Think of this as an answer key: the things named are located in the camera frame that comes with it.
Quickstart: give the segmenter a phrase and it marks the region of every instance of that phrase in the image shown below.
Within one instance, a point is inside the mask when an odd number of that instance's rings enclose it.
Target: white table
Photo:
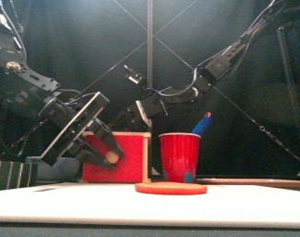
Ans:
[[[62,183],[0,191],[0,222],[300,229],[300,191],[209,185],[207,194],[157,195]]]

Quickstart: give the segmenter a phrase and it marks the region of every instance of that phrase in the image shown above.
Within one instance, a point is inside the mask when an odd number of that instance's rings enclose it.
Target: black curtain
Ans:
[[[157,0],[155,18],[155,88],[181,89],[192,69],[240,38],[270,0]],[[14,1],[26,28],[29,66],[56,78],[64,88],[102,92],[110,99],[101,119],[143,98],[125,78],[129,65],[148,75],[147,0]],[[300,20],[287,29],[288,51],[300,104]],[[276,31],[251,47],[239,73],[217,88],[244,113],[266,126],[300,156],[299,126],[286,78]],[[207,176],[295,176],[300,163],[216,91],[155,117],[153,164],[161,171],[159,135],[192,131],[211,111],[213,125],[203,137],[199,174]]]

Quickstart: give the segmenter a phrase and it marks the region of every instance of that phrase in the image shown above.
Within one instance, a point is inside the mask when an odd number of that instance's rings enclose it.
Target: red box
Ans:
[[[86,141],[105,156],[109,146],[93,135],[86,134]],[[82,180],[88,182],[147,182],[149,181],[149,146],[151,132],[114,132],[119,145],[125,150],[125,157],[120,157],[116,169],[84,164]]]

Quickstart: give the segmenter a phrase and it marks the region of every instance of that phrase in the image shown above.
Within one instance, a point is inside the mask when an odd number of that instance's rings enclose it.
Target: metal rod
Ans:
[[[155,70],[155,2],[148,0],[148,87],[153,88]]]

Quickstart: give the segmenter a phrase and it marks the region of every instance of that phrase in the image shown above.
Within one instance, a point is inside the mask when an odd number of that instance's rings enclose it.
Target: cup rim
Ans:
[[[167,133],[163,133],[159,137],[169,136],[169,135],[191,135],[191,136],[201,138],[201,136],[199,134],[191,133],[191,132],[167,132]]]

